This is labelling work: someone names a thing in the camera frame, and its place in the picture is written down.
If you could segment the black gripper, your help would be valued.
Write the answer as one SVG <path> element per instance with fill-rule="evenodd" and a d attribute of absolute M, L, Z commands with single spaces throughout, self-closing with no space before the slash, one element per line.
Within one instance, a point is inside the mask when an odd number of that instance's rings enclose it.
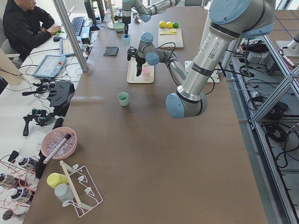
<path fill-rule="evenodd" d="M 136 65 L 136 76 L 139 77 L 142 73 L 142 66 L 146 63 L 146 60 L 138 55 L 135 56 Z"/>
<path fill-rule="evenodd" d="M 128 25 L 131 23 L 131 16 L 123 16 L 122 17 L 122 23 L 125 24 L 124 26 L 124 34 L 125 34 L 125 37 L 128 36 Z"/>

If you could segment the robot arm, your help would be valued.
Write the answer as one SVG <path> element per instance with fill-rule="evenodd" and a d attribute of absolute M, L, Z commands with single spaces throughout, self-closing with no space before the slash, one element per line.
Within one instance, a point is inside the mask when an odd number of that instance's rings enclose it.
<path fill-rule="evenodd" d="M 144 6 L 142 0 L 123 0 L 122 1 L 122 23 L 124 23 L 124 34 L 128 37 L 129 24 L 131 23 L 132 8 L 137 11 L 143 22 L 148 22 L 153 15 L 160 14 L 166 9 L 175 7 L 179 0 L 161 0 L 156 4 Z"/>
<path fill-rule="evenodd" d="M 178 84 L 176 92 L 166 98 L 168 114 L 177 119 L 202 114 L 207 106 L 203 88 L 231 41 L 253 38 L 270 33 L 274 27 L 273 0 L 214 0 L 209 8 L 209 30 L 203 36 L 191 69 L 186 72 L 175 53 L 160 50 L 153 45 L 153 35 L 142 33 L 136 60 L 148 65 L 164 63 Z"/>

